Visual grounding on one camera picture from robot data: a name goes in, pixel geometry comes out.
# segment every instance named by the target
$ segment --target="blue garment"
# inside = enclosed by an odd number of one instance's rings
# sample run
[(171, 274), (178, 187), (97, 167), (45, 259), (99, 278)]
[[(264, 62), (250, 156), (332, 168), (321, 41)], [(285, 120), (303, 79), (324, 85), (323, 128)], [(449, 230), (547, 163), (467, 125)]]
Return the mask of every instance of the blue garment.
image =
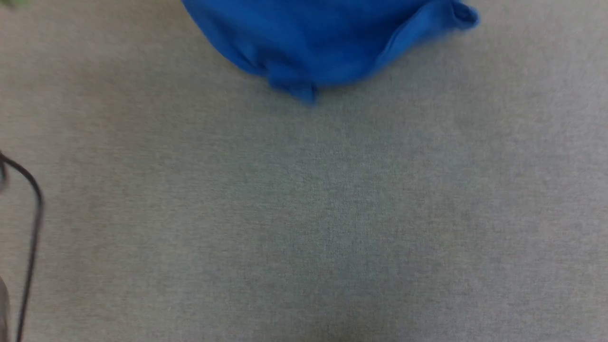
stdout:
[(355, 82), (413, 44), (470, 29), (460, 0), (183, 0), (215, 48), (271, 86), (312, 101)]

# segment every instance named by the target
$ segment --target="gray textured fabric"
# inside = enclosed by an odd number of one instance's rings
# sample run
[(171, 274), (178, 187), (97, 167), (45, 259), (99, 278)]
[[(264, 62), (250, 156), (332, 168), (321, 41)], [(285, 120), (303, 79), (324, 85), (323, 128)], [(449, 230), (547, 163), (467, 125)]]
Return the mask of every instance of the gray textured fabric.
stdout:
[[(1, 11), (0, 148), (49, 206), (27, 340), (607, 341), (608, 2), (471, 4), (316, 107), (179, 1)], [(13, 303), (32, 205), (14, 176)]]

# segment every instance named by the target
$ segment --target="black cord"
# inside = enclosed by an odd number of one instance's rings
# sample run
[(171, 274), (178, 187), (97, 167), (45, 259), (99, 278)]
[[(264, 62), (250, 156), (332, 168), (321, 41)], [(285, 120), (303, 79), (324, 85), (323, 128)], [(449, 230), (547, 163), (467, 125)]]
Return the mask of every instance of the black cord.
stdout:
[(7, 166), (12, 167), (27, 179), (32, 189), (34, 190), (34, 195), (36, 196), (36, 209), (32, 228), (32, 237), (30, 239), (30, 255), (27, 263), (26, 283), (23, 286), (23, 296), (21, 297), (21, 311), (19, 312), (17, 334), (15, 337), (15, 342), (21, 342), (23, 339), (23, 328), (26, 322), (27, 303), (30, 298), (30, 288), (32, 287), (32, 278), (34, 274), (34, 266), (36, 263), (36, 253), (38, 251), (38, 237), (40, 234), (40, 228), (42, 227), (42, 217), (44, 213), (44, 196), (42, 194), (42, 190), (40, 190), (36, 178), (34, 178), (34, 176), (32, 176), (32, 174), (28, 170), (26, 170), (26, 168), (19, 165), (14, 160), (6, 157), (2, 154), (2, 152), (0, 152), (0, 192), (6, 190), (7, 186), (9, 185), (9, 173), (7, 171)]

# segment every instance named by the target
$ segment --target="gray surface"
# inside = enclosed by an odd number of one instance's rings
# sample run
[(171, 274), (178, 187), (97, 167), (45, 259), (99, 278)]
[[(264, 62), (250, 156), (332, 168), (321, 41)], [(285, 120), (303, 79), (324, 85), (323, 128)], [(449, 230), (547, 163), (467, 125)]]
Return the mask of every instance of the gray surface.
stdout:
[[(178, 1), (0, 12), (49, 212), (28, 341), (607, 341), (608, 2), (483, 24), (310, 108)], [(19, 295), (32, 196), (0, 197)]]

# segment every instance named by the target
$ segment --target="blue fabric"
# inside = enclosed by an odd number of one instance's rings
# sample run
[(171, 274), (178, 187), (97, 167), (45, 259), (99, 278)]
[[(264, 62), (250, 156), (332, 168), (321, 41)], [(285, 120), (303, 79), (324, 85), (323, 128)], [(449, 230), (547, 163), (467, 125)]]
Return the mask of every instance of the blue fabric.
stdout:
[(308, 101), (319, 87), (360, 80), (415, 43), (478, 23), (459, 0), (183, 2), (226, 58)]

